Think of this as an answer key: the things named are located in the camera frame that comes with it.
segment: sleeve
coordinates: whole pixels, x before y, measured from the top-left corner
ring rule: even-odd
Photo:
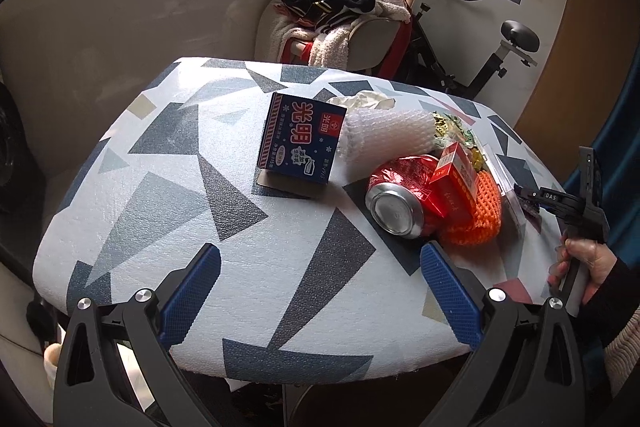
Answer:
[[[605,282],[580,311],[584,329],[604,347],[605,367],[615,395],[640,358],[640,280],[618,259]]]

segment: white wall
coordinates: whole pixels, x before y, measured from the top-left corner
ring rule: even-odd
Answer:
[[[76,169],[174,59],[251,59],[270,0],[6,0],[0,67],[47,177]]]
[[[504,78],[496,74],[476,100],[491,107],[509,124],[515,124],[531,95],[545,65],[566,0],[416,0],[431,6],[420,23],[436,57],[447,73],[468,85],[500,43],[500,26],[516,20],[529,26],[540,37],[540,50],[532,57],[537,68],[527,68],[510,54],[504,62]]]

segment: red cloth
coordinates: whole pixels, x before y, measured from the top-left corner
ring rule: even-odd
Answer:
[[[305,44],[305,49],[302,50],[302,55],[300,55],[300,60],[305,64],[309,63],[309,58],[311,58],[311,48],[314,47],[313,42],[307,42]]]
[[[295,39],[288,39],[287,43],[284,45],[284,49],[282,50],[282,56],[280,57],[281,64],[291,63],[291,46],[293,45],[294,40]]]
[[[401,23],[396,33],[396,38],[391,43],[389,51],[385,55],[385,58],[380,64],[380,69],[376,75],[378,78],[385,78],[390,80],[396,74],[400,62],[406,53],[406,49],[409,47],[409,41],[411,40],[411,22],[407,24]]]

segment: tissue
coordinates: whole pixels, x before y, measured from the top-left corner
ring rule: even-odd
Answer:
[[[392,109],[396,105],[394,98],[375,91],[361,91],[353,96],[334,96],[327,102],[346,107],[347,112],[361,107],[370,109]]]
[[[430,153],[434,141],[430,112],[358,108],[344,119],[337,153],[348,166],[371,174],[389,160]]]

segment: bike seat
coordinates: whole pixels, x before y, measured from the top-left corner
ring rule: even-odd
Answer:
[[[517,48],[529,53],[535,53],[540,48],[540,39],[524,24],[516,21],[505,21],[502,23],[500,32],[505,39]]]

